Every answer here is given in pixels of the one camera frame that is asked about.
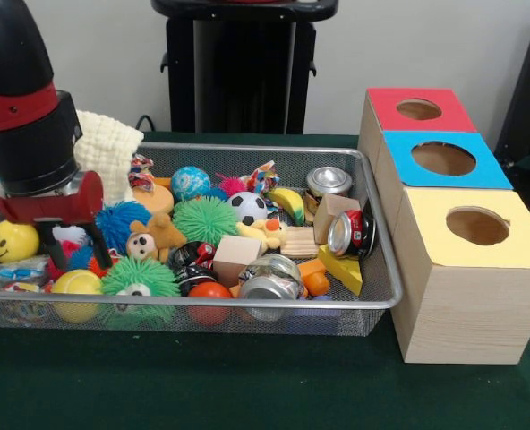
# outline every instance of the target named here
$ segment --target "red square panel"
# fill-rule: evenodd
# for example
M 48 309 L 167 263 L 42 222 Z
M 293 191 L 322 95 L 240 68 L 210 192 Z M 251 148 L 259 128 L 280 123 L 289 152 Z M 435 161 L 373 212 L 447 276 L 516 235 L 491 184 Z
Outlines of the red square panel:
M 367 92 L 384 132 L 476 132 L 453 90 L 370 88 Z

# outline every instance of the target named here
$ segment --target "metal basket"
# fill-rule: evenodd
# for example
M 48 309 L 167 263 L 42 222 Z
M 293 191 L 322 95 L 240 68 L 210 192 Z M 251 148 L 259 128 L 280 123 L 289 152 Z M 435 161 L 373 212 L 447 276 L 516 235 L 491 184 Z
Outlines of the metal basket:
M 366 211 L 372 212 L 377 224 L 378 244 L 361 265 L 361 295 L 355 296 L 330 276 L 331 302 L 0 292 L 0 327 L 367 336 L 384 311 L 396 305 L 402 297 L 397 262 L 376 185 L 369 162 L 360 152 L 173 143 L 143 143 L 139 152 L 155 161 L 152 172 L 155 176 L 171 176 L 178 168 L 187 165 L 202 168 L 212 177 L 216 173 L 235 176 L 240 172 L 251 172 L 274 159 L 281 184 L 298 190 L 306 187 L 305 177 L 312 168 L 335 166 L 345 170 L 354 182 L 350 196 L 357 199 Z M 133 317 L 136 314 L 133 311 L 146 310 L 148 306 L 160 317 Z M 74 318 L 67 317 L 69 312 Z M 69 322 L 75 319 L 77 312 L 96 316 L 86 322 Z M 254 319 L 252 315 L 259 312 L 274 313 L 276 321 Z M 191 313 L 196 313 L 197 318 L 193 319 Z M 227 318 L 223 323 L 212 325 L 216 314 Z

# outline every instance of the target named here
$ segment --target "white towel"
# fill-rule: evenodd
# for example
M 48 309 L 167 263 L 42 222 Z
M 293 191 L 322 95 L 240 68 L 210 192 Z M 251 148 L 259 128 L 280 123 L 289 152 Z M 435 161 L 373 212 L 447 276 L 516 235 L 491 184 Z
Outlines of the white towel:
M 82 170 L 102 178 L 104 204 L 133 200 L 128 173 L 143 133 L 109 116 L 77 111 L 83 136 L 74 146 Z

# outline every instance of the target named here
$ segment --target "blue globe ball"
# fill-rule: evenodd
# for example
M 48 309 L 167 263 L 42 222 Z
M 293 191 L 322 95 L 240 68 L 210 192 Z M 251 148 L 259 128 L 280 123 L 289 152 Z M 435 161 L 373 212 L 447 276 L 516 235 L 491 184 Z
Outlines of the blue globe ball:
M 210 189 L 209 175 L 195 166 L 180 168 L 172 176 L 172 194 L 178 201 L 205 195 Z

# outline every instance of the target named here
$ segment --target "box hole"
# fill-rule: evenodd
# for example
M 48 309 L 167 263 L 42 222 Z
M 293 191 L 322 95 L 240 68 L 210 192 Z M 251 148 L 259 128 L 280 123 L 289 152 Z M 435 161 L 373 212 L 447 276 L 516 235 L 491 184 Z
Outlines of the box hole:
M 445 142 L 425 142 L 412 149 L 416 163 L 439 175 L 462 176 L 476 168 L 476 158 L 467 150 Z
M 456 208 L 446 217 L 452 233 L 476 245 L 496 245 L 509 236 L 509 224 L 484 208 Z
M 397 111 L 400 115 L 417 121 L 428 121 L 442 115 L 442 110 L 437 105 L 424 99 L 403 100 L 397 104 Z

